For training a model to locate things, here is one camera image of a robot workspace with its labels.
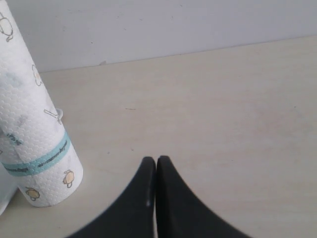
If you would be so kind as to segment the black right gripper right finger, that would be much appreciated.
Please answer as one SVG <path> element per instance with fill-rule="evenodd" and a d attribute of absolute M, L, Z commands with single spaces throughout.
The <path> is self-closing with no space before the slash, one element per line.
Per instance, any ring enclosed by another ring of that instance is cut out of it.
<path fill-rule="evenodd" d="M 157 162 L 156 220 L 159 238 L 248 237 L 194 194 L 168 156 Z"/>

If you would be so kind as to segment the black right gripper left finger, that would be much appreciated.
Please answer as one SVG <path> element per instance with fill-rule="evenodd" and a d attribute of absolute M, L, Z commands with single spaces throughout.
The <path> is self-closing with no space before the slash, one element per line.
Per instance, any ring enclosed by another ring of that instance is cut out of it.
<path fill-rule="evenodd" d="M 153 238 L 156 163 L 144 157 L 119 197 L 70 238 Z"/>

